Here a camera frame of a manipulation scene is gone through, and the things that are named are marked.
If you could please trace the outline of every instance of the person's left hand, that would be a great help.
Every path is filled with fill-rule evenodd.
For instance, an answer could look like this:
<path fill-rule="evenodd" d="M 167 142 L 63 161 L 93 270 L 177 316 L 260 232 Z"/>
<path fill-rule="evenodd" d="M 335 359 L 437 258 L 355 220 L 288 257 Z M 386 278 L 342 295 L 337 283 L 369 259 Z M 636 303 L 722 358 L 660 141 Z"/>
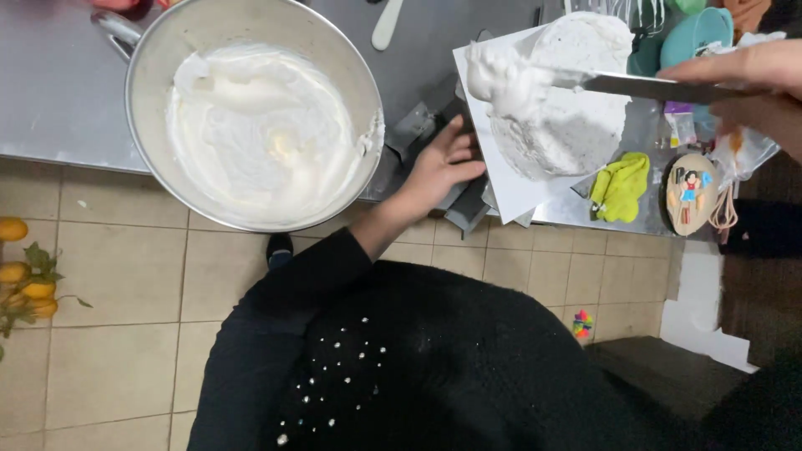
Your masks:
<path fill-rule="evenodd" d="M 420 219 L 448 195 L 452 186 L 482 175 L 483 161 L 471 161 L 476 154 L 476 134 L 460 135 L 462 115 L 455 117 L 418 155 L 415 167 L 395 194 L 404 211 Z"/>

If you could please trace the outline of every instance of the hand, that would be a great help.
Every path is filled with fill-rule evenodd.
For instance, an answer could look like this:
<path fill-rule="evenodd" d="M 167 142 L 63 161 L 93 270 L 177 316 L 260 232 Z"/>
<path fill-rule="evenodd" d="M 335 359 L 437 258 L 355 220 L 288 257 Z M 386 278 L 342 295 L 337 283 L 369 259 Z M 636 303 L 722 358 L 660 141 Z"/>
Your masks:
<path fill-rule="evenodd" d="M 470 161 L 476 154 L 476 134 L 460 135 L 464 123 L 459 115 L 440 132 L 418 155 L 412 173 L 394 195 L 413 221 L 439 205 L 453 185 L 484 172 L 483 161 Z"/>
<path fill-rule="evenodd" d="M 698 83 L 745 82 L 784 93 L 716 102 L 711 114 L 722 118 L 725 125 L 754 128 L 802 162 L 802 39 L 689 59 L 660 71 L 658 77 Z"/>

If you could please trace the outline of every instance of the colorful toy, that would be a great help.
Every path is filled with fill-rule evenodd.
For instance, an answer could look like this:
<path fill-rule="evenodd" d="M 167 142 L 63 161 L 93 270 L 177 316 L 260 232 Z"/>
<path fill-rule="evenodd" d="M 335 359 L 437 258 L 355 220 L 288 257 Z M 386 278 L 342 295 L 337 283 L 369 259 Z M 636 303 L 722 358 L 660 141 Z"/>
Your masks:
<path fill-rule="evenodd" d="M 573 316 L 573 335 L 577 338 L 590 336 L 588 332 L 593 327 L 593 317 L 585 309 Z"/>

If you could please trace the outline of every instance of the person's right hand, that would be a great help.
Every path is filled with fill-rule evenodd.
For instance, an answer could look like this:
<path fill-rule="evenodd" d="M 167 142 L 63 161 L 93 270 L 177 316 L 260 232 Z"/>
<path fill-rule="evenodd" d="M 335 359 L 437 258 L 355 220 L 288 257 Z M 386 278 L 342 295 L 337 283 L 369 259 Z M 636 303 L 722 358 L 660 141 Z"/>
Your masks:
<path fill-rule="evenodd" d="M 746 82 L 784 93 L 723 100 L 711 105 L 711 114 L 725 124 L 754 128 L 802 162 L 802 39 L 689 59 L 660 71 L 657 77 L 696 83 Z"/>

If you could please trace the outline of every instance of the white frosting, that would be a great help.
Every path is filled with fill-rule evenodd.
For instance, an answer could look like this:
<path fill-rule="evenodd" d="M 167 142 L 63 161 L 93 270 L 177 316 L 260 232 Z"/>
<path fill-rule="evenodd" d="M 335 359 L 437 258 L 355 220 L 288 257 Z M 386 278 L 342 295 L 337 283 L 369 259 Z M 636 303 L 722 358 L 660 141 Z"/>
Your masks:
<path fill-rule="evenodd" d="M 192 54 L 173 82 L 167 123 L 176 158 L 233 217 L 289 222 L 317 213 L 365 153 L 381 149 L 381 112 L 358 138 L 328 77 L 279 47 Z"/>
<path fill-rule="evenodd" d="M 626 73 L 633 37 L 619 18 L 577 12 L 514 47 L 471 45 L 468 91 L 491 104 L 493 135 L 518 173 L 532 180 L 544 171 L 580 176 L 608 162 L 630 97 L 552 87 L 545 68 Z"/>

